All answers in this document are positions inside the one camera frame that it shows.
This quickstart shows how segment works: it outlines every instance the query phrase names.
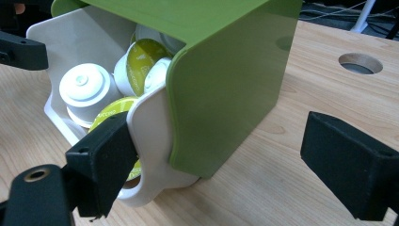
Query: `yellow foil lid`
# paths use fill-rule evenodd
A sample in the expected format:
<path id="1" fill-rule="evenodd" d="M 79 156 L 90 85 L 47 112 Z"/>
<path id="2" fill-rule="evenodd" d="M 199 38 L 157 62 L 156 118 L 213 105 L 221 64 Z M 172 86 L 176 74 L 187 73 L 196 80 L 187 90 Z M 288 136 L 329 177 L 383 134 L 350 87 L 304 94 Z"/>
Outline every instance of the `yellow foil lid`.
<path id="1" fill-rule="evenodd" d="M 113 115 L 116 115 L 121 112 L 129 111 L 129 109 L 132 107 L 132 105 L 137 102 L 137 97 L 124 97 L 122 99 L 119 99 L 110 105 L 106 106 L 96 117 L 94 120 L 94 123 L 91 125 L 90 129 L 88 132 L 90 133 L 92 130 L 94 130 L 99 124 L 101 124 L 103 121 L 108 119 L 108 117 L 111 117 Z M 129 177 L 127 178 L 127 181 L 133 180 L 136 177 L 141 175 L 141 165 L 140 161 L 137 160 L 129 173 Z"/>

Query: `green plastic cover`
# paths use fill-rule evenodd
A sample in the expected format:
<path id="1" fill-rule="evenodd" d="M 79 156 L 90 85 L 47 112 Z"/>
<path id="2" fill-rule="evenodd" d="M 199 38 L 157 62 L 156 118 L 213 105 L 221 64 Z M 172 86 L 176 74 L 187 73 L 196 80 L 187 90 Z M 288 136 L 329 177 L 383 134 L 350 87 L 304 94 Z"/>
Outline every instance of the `green plastic cover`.
<path id="1" fill-rule="evenodd" d="M 273 108 L 301 0 L 84 0 L 186 46 L 167 91 L 170 164 L 211 177 Z"/>

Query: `circular hole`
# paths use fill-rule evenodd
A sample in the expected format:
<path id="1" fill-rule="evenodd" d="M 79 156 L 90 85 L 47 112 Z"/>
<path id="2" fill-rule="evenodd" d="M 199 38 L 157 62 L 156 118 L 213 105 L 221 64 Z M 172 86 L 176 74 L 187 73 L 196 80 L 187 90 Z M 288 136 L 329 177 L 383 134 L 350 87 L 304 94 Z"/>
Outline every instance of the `circular hole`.
<path id="1" fill-rule="evenodd" d="M 373 74 L 382 71 L 382 63 L 371 56 L 364 54 L 344 54 L 338 59 L 340 64 L 348 71 L 361 74 Z"/>
<path id="2" fill-rule="evenodd" d="M 36 182 L 43 179 L 48 174 L 50 174 L 50 171 L 47 168 L 36 169 L 26 174 L 24 180 L 28 183 Z"/>

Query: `wooden table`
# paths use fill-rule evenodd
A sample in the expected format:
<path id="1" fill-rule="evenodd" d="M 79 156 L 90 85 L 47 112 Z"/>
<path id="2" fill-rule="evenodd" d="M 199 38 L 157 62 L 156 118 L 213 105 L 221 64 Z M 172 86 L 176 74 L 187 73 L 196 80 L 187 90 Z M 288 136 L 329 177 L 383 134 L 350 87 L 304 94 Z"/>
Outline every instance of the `wooden table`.
<path id="1" fill-rule="evenodd" d="M 381 73 L 344 69 L 338 58 L 363 53 Z M 309 111 L 341 118 L 399 150 L 399 42 L 299 22 L 279 102 L 214 177 L 163 191 L 130 208 L 116 201 L 94 225 L 392 225 L 352 218 L 304 164 L 299 150 Z M 46 72 L 0 66 L 0 201 L 12 179 L 41 164 L 65 164 L 70 145 L 43 112 Z M 79 218 L 77 225 L 92 225 Z"/>

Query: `wooden table surface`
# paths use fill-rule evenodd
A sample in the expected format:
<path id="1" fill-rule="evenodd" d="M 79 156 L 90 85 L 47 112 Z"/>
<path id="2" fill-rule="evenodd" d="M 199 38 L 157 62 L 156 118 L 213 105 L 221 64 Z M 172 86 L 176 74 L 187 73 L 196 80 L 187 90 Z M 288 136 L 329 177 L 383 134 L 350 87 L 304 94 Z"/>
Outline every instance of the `wooden table surface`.
<path id="1" fill-rule="evenodd" d="M 363 53 L 381 73 L 344 69 L 338 58 Z M 130 208 L 116 201 L 108 218 L 77 225 L 392 225 L 352 218 L 300 158 L 309 111 L 349 122 L 399 150 L 399 42 L 299 22 L 279 101 L 209 180 L 163 191 Z M 65 165 L 71 147 L 43 112 L 46 72 L 0 66 L 0 201 L 11 181 L 41 164 Z"/>

